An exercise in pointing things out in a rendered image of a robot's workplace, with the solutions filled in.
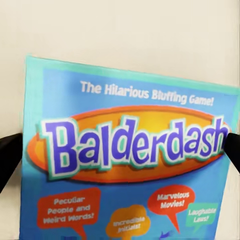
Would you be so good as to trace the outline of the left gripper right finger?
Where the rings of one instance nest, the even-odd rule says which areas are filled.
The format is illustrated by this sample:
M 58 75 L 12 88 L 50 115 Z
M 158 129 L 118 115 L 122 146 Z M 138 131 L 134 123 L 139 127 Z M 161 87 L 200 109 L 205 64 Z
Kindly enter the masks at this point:
M 240 173 L 240 134 L 228 133 L 224 151 Z

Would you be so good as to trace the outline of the board game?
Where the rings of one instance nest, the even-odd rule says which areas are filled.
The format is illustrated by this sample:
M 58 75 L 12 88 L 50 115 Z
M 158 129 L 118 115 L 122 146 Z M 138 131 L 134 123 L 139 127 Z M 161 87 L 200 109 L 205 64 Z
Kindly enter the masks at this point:
M 26 56 L 19 240 L 215 240 L 240 86 Z

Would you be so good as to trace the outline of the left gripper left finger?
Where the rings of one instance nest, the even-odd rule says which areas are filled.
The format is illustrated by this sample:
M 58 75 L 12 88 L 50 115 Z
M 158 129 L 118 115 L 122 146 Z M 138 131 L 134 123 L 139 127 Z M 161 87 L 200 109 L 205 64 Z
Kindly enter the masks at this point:
M 0 193 L 23 157 L 23 134 L 0 138 Z

